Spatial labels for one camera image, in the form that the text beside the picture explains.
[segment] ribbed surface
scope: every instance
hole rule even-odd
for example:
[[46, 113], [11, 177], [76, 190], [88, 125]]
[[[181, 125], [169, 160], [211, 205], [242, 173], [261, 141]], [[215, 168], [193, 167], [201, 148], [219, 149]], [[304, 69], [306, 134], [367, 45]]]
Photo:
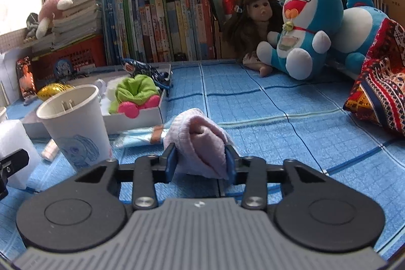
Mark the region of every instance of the ribbed surface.
[[118, 236], [94, 250], [57, 255], [29, 248], [14, 264], [21, 270], [374, 270], [384, 261], [371, 248], [347, 255], [307, 251], [265, 213], [226, 198], [168, 199], [135, 212]]

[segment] red patterned cloth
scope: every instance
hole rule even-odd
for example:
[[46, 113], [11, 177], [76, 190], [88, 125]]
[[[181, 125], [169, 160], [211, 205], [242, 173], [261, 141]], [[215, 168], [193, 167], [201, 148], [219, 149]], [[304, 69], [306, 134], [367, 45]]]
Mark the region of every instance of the red patterned cloth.
[[405, 30], [385, 19], [344, 109], [405, 135]]

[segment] yellow bell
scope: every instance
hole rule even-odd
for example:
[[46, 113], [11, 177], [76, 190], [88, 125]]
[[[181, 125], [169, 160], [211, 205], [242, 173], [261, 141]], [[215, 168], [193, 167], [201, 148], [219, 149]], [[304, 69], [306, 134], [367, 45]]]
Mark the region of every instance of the yellow bell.
[[40, 100], [46, 101], [50, 97], [52, 97], [60, 92], [64, 92], [68, 89], [72, 89], [72, 88], [73, 88], [73, 86], [70, 86], [70, 85], [64, 85], [61, 83], [53, 83], [53, 84], [49, 84], [49, 85], [41, 88], [38, 91], [37, 96]]
[[286, 31], [292, 31], [292, 30], [294, 30], [294, 23], [292, 23], [291, 21], [288, 21], [288, 22], [286, 22], [286, 23], [284, 24], [283, 28], [284, 28]]

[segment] drawing on cup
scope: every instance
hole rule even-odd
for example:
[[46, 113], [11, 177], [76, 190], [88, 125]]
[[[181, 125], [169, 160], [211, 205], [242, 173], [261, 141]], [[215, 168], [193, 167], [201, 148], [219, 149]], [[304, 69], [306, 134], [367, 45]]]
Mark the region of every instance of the drawing on cup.
[[81, 135], [62, 137], [56, 141], [66, 159], [73, 163], [76, 169], [90, 167], [97, 160], [98, 148], [92, 140]]

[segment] doraemon plush toy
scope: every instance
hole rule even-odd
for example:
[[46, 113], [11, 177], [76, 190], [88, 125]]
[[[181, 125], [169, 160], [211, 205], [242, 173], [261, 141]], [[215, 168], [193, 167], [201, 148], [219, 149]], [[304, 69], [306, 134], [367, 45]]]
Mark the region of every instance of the doraemon plush toy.
[[281, 34], [269, 32], [259, 43], [259, 60], [297, 80], [317, 75], [343, 19], [341, 0], [286, 0]]
[[365, 55], [386, 18], [388, 16], [377, 10], [372, 0], [348, 0], [342, 25], [332, 38], [328, 57], [344, 64], [349, 72], [359, 75]]

